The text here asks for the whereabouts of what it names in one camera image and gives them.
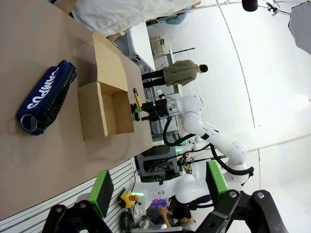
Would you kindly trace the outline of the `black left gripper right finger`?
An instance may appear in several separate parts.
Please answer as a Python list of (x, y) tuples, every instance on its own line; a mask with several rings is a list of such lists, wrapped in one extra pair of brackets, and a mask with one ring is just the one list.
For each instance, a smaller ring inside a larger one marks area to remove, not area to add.
[(248, 195), (229, 189), (215, 161), (207, 163), (206, 182), (214, 209), (197, 233), (225, 233), (235, 220), (244, 221), (252, 233), (288, 232), (270, 192), (257, 190)]

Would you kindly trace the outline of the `person's left hand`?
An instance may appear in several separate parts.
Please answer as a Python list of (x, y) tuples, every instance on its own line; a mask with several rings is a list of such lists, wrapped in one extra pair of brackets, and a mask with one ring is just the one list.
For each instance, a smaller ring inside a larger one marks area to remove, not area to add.
[(118, 39), (119, 37), (125, 35), (125, 33), (116, 33), (116, 34), (113, 34), (113, 35), (110, 35), (110, 36), (107, 36), (106, 38), (111, 42), (113, 43), (116, 39)]

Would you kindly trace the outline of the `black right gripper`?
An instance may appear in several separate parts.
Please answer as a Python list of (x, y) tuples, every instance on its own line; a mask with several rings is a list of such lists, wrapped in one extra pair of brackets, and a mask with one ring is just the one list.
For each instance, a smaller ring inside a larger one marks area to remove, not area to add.
[(135, 113), (135, 121), (157, 121), (162, 117), (168, 116), (168, 109), (167, 109), (167, 99), (159, 99), (155, 101), (155, 115), (148, 115), (143, 116), (140, 118), (138, 112), (151, 112), (154, 109), (154, 104), (152, 102), (143, 103), (140, 107), (137, 106), (136, 103), (130, 104), (131, 112)]

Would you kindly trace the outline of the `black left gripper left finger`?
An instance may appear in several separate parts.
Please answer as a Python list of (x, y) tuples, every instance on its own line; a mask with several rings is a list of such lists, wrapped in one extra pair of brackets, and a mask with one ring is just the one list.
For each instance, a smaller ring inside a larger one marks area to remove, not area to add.
[(88, 197), (82, 198), (70, 208), (58, 204), (51, 207), (42, 232), (44, 233), (89, 233), (112, 232), (104, 218), (114, 192), (108, 170), (98, 173)]

